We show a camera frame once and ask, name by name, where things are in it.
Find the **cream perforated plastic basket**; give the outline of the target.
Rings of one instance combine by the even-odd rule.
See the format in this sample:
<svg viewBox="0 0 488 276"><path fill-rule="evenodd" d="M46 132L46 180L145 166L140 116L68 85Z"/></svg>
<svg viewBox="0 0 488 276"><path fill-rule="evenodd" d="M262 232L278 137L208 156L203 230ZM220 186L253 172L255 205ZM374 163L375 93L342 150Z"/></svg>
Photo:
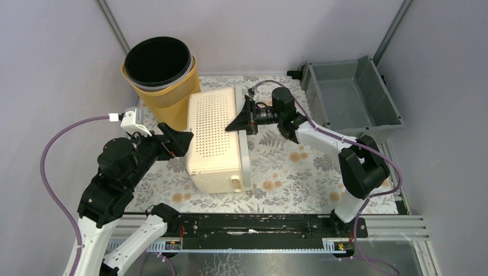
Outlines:
<svg viewBox="0 0 488 276"><path fill-rule="evenodd" d="M187 129L193 133L186 170L203 193L251 191L253 183L245 131L225 128L243 107L235 86L190 96Z"/></svg>

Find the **yellow bin with black liner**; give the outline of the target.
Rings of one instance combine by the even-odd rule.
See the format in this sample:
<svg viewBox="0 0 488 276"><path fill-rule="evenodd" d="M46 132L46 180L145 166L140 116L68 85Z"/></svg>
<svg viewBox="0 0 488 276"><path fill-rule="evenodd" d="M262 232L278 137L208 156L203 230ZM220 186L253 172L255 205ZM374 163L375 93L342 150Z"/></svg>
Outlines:
<svg viewBox="0 0 488 276"><path fill-rule="evenodd" d="M167 36L142 41L126 55L121 72L158 122L186 129L190 96L201 87L197 59L183 41Z"/></svg>

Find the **grey plastic storage bin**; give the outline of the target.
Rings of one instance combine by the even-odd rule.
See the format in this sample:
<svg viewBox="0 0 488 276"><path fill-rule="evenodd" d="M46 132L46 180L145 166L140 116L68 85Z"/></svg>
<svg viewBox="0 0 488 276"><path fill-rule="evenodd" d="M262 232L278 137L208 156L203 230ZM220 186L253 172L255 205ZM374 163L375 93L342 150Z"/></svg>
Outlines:
<svg viewBox="0 0 488 276"><path fill-rule="evenodd" d="M368 55L340 62L306 62L299 68L309 114L319 125L343 135L387 140L404 123Z"/></svg>

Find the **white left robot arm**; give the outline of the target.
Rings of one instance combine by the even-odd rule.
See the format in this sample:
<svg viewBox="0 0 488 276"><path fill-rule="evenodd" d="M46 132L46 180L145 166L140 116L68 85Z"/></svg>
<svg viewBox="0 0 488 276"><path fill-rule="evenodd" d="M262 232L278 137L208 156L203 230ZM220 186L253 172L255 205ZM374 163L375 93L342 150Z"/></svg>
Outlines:
<svg viewBox="0 0 488 276"><path fill-rule="evenodd" d="M186 155L192 132L176 131L159 123L161 134L136 139L109 140L97 158L98 172L81 196L77 213L81 242L75 244L69 264L74 275L123 275L157 238L181 232L179 212L166 204L155 205L146 220L111 254L105 250L134 198L135 187L157 161Z"/></svg>

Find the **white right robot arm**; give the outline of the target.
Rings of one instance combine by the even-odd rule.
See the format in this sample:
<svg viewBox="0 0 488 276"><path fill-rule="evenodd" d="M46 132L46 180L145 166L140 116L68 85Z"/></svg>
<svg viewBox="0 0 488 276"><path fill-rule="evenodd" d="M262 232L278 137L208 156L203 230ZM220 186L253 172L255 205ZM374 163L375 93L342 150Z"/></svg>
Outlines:
<svg viewBox="0 0 488 276"><path fill-rule="evenodd" d="M295 97L286 87L272 91L270 106L245 96L242 110L225 130L255 135L258 126L275 124L285 139L337 158L346 191L331 213L334 218L330 229L336 236L344 237L353 229L352 221L372 191L390 176L390 170L372 137L356 138L320 128L304 113L299 113L297 106Z"/></svg>

